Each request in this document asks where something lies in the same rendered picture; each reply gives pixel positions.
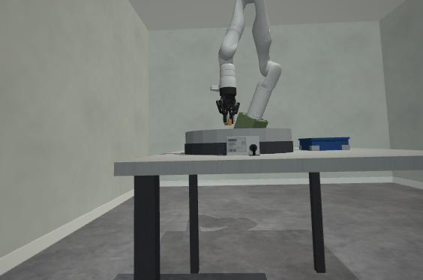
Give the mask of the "grey round turntable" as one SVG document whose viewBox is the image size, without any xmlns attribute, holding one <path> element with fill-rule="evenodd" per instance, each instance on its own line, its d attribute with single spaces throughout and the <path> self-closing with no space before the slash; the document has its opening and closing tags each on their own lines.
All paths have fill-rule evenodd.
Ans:
<svg viewBox="0 0 423 280">
<path fill-rule="evenodd" d="M 187 155 L 260 155 L 293 152 L 288 128 L 232 128 L 185 132 Z"/>
</svg>

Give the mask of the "blue plastic crate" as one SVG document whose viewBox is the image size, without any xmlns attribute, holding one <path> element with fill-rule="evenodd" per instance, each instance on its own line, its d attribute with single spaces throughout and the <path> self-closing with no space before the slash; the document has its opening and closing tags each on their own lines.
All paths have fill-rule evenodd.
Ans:
<svg viewBox="0 0 423 280">
<path fill-rule="evenodd" d="M 299 149 L 310 151 L 321 150 L 350 150 L 349 137 L 322 137 L 322 138 L 303 138 Z"/>
</svg>

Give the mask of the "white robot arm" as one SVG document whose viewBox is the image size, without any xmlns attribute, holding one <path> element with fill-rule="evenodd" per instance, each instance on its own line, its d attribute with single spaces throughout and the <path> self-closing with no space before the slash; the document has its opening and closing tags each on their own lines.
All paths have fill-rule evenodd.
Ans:
<svg viewBox="0 0 423 280">
<path fill-rule="evenodd" d="M 275 88 L 282 71 L 281 65 L 272 62 L 269 55 L 272 34 L 266 10 L 266 0 L 236 0 L 226 37 L 218 52 L 220 85 L 210 86 L 210 90 L 220 92 L 220 88 L 223 87 L 236 87 L 233 56 L 245 28 L 244 9 L 246 4 L 250 3 L 254 3 L 256 8 L 256 18 L 253 23 L 252 34 L 259 59 L 260 73 L 265 77 L 265 80 L 257 84 L 247 111 L 247 116 L 261 120 L 272 90 Z"/>
</svg>

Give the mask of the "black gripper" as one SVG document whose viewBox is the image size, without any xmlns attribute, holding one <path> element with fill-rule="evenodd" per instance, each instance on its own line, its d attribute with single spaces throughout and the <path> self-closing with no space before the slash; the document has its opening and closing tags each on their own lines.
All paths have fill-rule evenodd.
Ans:
<svg viewBox="0 0 423 280">
<path fill-rule="evenodd" d="M 223 87 L 220 88 L 220 100 L 216 101 L 219 113 L 223 114 L 223 123 L 228 124 L 228 111 L 229 119 L 234 124 L 234 115 L 239 111 L 239 102 L 236 102 L 236 87 Z M 232 109 L 230 109 L 232 108 Z M 221 110 L 222 109 L 222 110 Z M 231 112 L 232 111 L 232 112 Z"/>
</svg>

